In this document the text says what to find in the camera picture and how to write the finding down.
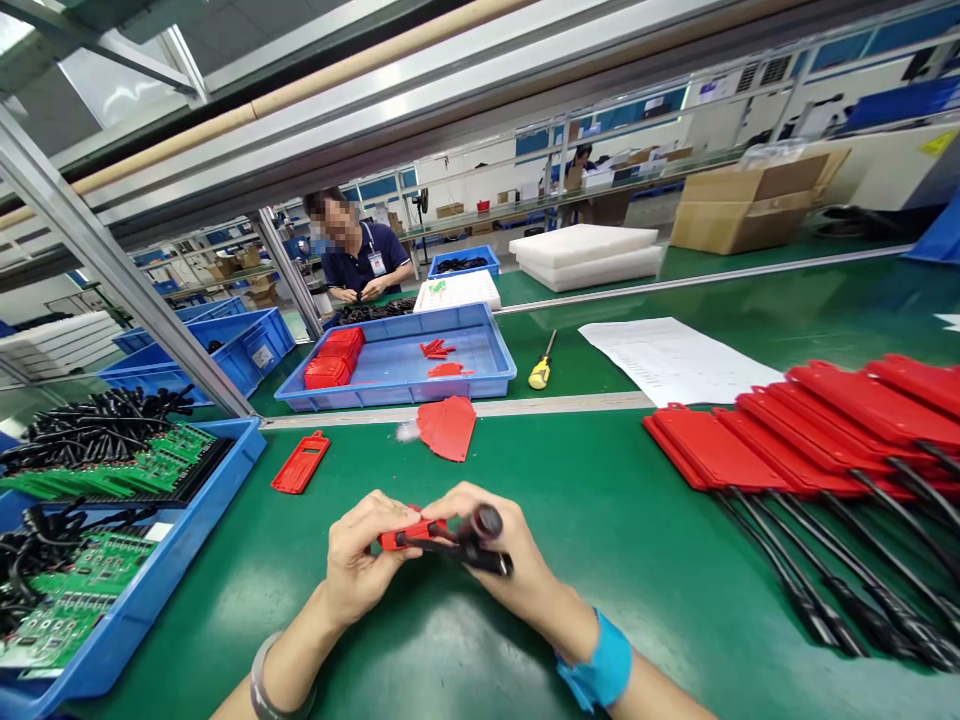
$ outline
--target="fan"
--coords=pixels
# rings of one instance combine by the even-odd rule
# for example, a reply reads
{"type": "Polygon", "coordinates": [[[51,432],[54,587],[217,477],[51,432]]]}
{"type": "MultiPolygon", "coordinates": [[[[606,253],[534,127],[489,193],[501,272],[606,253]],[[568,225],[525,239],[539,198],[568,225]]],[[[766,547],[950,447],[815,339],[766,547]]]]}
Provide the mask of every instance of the fan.
{"type": "MultiPolygon", "coordinates": [[[[427,211],[427,209],[430,207],[429,198],[430,198],[429,189],[428,189],[428,188],[420,188],[420,193],[419,193],[416,197],[414,197],[414,198],[411,199],[411,202],[412,202],[412,203],[414,204],[414,206],[417,208],[417,216],[419,217],[420,227],[421,227],[421,228],[423,227],[423,214],[424,214],[424,213],[427,211]]],[[[424,238],[423,238],[423,262],[421,263],[421,265],[429,265],[429,264],[430,264],[430,258],[427,257],[427,238],[426,238],[426,236],[424,236],[424,238]]]]}

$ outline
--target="hand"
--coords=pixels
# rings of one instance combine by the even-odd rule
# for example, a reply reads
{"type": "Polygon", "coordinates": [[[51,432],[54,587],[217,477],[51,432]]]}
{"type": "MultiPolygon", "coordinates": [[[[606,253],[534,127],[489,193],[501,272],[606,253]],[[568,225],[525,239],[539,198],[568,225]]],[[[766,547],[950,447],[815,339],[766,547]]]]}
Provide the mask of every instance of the hand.
{"type": "Polygon", "coordinates": [[[378,297],[383,295],[383,291],[387,289],[387,278],[386,276],[381,276],[374,278],[367,283],[367,286],[363,289],[363,293],[360,295],[360,299],[364,302],[370,300],[376,300],[378,297]]]}
{"type": "Polygon", "coordinates": [[[353,303],[357,301],[356,290],[351,290],[350,288],[330,288],[330,292],[333,293],[335,298],[345,302],[347,305],[353,305],[353,303]]]}
{"type": "Polygon", "coordinates": [[[529,622],[544,607],[545,597],[569,590],[547,567],[519,505],[476,485],[462,482],[441,499],[427,505],[421,515],[429,520],[468,517],[481,503],[493,505],[503,519],[500,537],[485,545],[510,553],[513,575],[504,578],[469,567],[467,569],[508,610],[529,622]]]}
{"type": "Polygon", "coordinates": [[[419,520],[420,513],[374,490],[330,527],[327,577],[317,588],[325,618],[345,628],[380,602],[400,566],[420,557],[423,550],[407,548],[374,557],[370,544],[382,533],[419,520]]]}

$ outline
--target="person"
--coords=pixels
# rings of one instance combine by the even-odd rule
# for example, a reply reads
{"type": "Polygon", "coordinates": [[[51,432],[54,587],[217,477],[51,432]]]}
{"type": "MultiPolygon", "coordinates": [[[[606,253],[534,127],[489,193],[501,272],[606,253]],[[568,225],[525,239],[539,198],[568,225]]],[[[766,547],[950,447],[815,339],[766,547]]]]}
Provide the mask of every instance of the person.
{"type": "Polygon", "coordinates": [[[345,303],[368,302],[400,292],[413,275],[410,256],[386,225],[357,220],[356,208],[331,187],[303,196],[303,209],[333,242],[323,253],[330,294],[345,303]]]}
{"type": "Polygon", "coordinates": [[[553,575],[519,505],[464,482],[420,513],[374,490],[335,522],[329,532],[326,578],[290,626],[261,646],[253,663],[254,681],[250,675],[241,681],[214,720],[301,717],[309,711],[314,680],[344,631],[379,602],[405,562],[423,553],[411,547],[374,557],[371,543],[421,517],[467,517],[482,503],[500,513],[503,531],[490,547],[510,553],[514,572],[500,577],[468,569],[494,598],[553,646],[561,676],[575,676],[568,684],[579,689],[574,695],[581,707],[591,707],[589,699],[595,692],[605,698],[601,704],[614,720],[714,718],[553,575]],[[591,689],[587,678],[598,687],[591,689]]]}

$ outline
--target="green circuit board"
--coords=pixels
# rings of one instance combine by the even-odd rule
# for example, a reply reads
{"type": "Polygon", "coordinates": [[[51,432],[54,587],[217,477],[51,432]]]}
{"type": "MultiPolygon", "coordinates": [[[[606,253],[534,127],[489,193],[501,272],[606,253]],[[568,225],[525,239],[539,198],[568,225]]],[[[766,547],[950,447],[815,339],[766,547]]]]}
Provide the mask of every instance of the green circuit board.
{"type": "Polygon", "coordinates": [[[37,677],[38,670],[66,667],[156,546],[121,533],[92,534],[72,566],[30,578],[44,600],[7,638],[0,668],[37,677]]]}
{"type": "Polygon", "coordinates": [[[22,470],[0,478],[0,488],[13,488],[44,500],[64,496],[168,493],[189,473],[216,438],[187,423],[175,423],[146,441],[147,447],[126,462],[81,467],[22,470]]]}

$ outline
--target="navy polo shirt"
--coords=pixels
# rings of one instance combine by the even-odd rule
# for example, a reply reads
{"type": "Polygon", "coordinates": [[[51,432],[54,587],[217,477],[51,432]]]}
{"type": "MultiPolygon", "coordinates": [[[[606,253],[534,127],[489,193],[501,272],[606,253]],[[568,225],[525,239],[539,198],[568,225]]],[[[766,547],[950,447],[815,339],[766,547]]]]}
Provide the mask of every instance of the navy polo shirt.
{"type": "MultiPolygon", "coordinates": [[[[360,297],[367,283],[376,277],[370,267],[370,253],[380,253],[387,274],[410,262],[410,257],[397,240],[396,234],[386,225],[361,222],[360,229],[363,233],[363,244],[360,245],[357,257],[339,247],[332,247],[323,253],[323,272],[327,276],[327,283],[353,290],[357,297],[360,297]]],[[[391,285],[383,294],[398,292],[400,286],[391,285]]]]}

